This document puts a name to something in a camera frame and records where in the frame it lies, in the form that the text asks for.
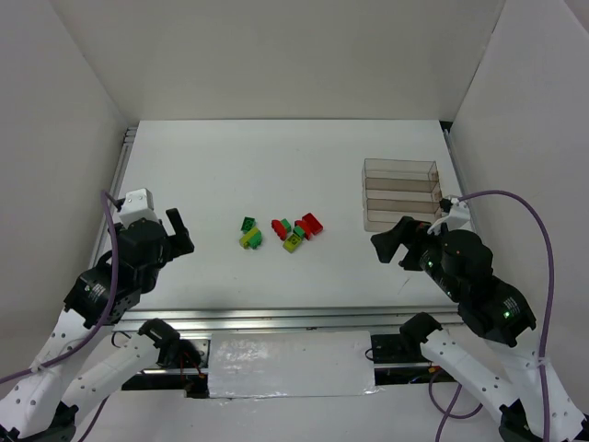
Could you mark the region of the yellow lego brick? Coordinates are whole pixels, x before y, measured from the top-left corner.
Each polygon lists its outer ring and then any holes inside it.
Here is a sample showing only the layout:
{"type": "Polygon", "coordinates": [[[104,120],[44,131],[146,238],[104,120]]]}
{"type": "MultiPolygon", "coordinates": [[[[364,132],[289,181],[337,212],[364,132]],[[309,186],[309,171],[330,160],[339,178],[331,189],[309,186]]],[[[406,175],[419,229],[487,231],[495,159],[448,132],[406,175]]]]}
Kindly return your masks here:
{"type": "Polygon", "coordinates": [[[245,233],[241,237],[241,239],[239,240],[239,244],[243,249],[249,249],[248,240],[256,230],[258,230],[258,229],[256,227],[253,227],[249,232],[245,233]]]}

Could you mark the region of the dark green lego brick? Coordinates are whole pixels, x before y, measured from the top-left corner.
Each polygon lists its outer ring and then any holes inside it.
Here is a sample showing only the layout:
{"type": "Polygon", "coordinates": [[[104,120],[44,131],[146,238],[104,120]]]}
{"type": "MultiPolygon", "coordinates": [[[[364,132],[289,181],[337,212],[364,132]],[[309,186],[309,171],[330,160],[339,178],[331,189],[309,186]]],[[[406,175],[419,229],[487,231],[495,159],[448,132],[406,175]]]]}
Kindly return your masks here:
{"type": "Polygon", "coordinates": [[[256,226],[256,219],[253,217],[245,216],[241,225],[240,230],[243,233],[249,232],[254,226],[256,226]]]}

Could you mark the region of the green rounded lego brick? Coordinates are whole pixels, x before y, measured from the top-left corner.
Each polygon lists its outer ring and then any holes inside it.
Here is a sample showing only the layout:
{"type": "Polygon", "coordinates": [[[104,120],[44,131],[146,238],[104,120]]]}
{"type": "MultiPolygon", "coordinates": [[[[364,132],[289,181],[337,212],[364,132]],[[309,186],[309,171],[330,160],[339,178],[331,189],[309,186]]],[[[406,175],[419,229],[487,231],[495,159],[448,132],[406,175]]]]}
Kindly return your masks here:
{"type": "Polygon", "coordinates": [[[262,234],[259,230],[256,230],[248,240],[248,246],[255,250],[262,242],[262,234]]]}

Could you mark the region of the red rectangular lego brick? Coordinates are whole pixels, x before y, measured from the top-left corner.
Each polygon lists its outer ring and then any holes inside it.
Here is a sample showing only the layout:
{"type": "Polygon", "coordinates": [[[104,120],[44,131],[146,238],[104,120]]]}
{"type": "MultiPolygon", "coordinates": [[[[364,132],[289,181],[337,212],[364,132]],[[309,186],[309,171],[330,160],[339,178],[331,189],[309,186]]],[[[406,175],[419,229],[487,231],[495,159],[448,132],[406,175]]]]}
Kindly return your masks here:
{"type": "Polygon", "coordinates": [[[307,213],[300,219],[295,220],[294,225],[304,229],[306,233],[305,239],[311,239],[312,236],[316,236],[323,231],[322,224],[312,213],[307,213]]]}

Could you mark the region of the yellow-green sloped lego brick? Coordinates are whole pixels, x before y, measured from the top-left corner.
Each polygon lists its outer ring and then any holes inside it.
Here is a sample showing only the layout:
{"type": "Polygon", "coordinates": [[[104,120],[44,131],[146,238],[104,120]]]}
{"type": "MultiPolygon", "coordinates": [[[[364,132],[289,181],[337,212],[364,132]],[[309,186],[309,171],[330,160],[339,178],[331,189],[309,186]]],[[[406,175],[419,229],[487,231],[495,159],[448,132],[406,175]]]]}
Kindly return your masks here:
{"type": "Polygon", "coordinates": [[[297,236],[296,234],[292,234],[283,243],[283,248],[287,250],[289,253],[293,253],[298,249],[302,242],[303,240],[299,236],[297,236]]]}

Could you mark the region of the red rounded lego brick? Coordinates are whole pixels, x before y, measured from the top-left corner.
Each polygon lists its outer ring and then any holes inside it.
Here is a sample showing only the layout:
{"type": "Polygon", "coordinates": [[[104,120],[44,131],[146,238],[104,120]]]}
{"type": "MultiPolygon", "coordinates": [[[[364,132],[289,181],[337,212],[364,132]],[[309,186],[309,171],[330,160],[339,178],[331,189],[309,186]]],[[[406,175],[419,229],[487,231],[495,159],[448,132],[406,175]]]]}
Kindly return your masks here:
{"type": "Polygon", "coordinates": [[[273,219],[271,221],[271,227],[281,241],[287,239],[289,231],[281,220],[273,219]]]}

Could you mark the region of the small green lego brick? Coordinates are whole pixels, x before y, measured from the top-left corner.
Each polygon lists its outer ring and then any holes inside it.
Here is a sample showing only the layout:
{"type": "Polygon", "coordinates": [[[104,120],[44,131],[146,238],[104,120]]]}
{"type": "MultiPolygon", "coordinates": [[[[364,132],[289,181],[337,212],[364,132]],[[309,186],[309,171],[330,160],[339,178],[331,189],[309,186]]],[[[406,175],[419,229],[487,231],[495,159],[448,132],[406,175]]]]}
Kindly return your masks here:
{"type": "Polygon", "coordinates": [[[281,224],[284,227],[284,229],[286,230],[287,233],[289,233],[292,230],[291,224],[287,221],[286,218],[283,218],[281,220],[281,224]]]}

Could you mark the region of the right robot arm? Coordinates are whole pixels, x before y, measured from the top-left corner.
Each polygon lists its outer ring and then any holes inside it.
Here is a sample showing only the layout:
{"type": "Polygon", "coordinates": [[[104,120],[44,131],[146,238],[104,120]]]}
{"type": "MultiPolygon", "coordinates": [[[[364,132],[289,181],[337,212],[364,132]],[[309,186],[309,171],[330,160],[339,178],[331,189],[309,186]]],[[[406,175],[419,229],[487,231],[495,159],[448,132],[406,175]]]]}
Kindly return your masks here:
{"type": "Polygon", "coordinates": [[[491,415],[504,441],[587,440],[588,416],[572,401],[547,360],[539,355],[537,321],[524,296],[492,270],[492,252],[475,233],[429,224],[409,216],[371,242],[389,263],[423,271],[457,304],[458,316],[501,361],[505,374],[486,368],[457,344],[441,324],[419,313],[400,328],[405,345],[442,368],[491,415]]]}

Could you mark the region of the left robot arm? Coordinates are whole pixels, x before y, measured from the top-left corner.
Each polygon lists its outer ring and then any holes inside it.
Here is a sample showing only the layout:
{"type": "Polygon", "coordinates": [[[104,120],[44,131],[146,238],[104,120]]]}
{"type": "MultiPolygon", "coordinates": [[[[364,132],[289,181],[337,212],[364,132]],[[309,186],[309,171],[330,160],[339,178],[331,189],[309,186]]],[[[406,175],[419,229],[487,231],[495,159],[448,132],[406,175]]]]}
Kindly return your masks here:
{"type": "Polygon", "coordinates": [[[172,235],[159,219],[144,216],[112,225],[113,249],[78,276],[48,341],[2,399],[2,440],[71,441],[85,418],[137,372],[199,364],[199,353],[171,325],[151,319],[112,355],[82,369],[102,336],[155,288],[159,271],[194,251],[179,211],[166,215],[172,235]]]}

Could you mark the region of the clear compartment container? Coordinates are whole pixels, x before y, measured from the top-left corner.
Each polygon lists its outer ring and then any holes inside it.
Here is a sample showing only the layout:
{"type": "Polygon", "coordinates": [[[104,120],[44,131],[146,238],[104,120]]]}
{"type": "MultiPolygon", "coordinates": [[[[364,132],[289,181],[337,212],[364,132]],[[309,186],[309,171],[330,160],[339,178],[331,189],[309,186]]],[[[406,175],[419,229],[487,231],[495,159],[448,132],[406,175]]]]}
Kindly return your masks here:
{"type": "Polygon", "coordinates": [[[432,223],[442,191],[434,161],[367,158],[363,174],[364,230],[380,233],[404,216],[432,223]]]}

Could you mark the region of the silver foil panel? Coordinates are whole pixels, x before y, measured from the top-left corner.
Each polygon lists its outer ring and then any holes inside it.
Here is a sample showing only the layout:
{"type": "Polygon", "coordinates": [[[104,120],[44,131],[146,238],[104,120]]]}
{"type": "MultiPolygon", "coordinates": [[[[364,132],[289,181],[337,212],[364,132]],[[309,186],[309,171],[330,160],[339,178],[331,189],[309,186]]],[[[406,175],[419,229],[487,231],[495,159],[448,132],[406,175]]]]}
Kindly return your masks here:
{"type": "Polygon", "coordinates": [[[347,397],[373,394],[367,331],[215,334],[208,359],[212,398],[347,397]]]}

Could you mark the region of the aluminium front rail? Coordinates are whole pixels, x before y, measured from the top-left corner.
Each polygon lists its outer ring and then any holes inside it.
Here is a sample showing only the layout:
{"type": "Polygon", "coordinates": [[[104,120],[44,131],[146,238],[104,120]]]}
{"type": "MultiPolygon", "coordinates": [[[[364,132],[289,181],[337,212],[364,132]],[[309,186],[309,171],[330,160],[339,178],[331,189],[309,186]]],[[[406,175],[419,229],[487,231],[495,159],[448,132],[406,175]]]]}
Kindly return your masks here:
{"type": "Polygon", "coordinates": [[[161,319],[185,333],[376,330],[398,327],[421,312],[443,325],[462,323],[456,307],[134,309],[123,315],[116,329],[136,332],[148,320],[161,319]]]}

